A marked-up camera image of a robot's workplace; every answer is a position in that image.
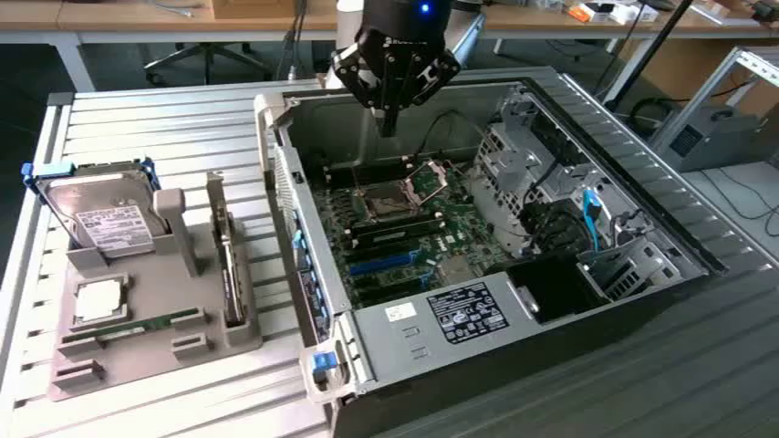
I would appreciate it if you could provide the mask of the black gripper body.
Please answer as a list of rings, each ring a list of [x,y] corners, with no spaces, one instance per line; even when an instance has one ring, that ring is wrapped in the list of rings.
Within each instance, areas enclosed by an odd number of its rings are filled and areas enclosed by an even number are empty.
[[[354,42],[376,77],[386,82],[386,53],[394,45],[445,47],[449,1],[366,1]]]

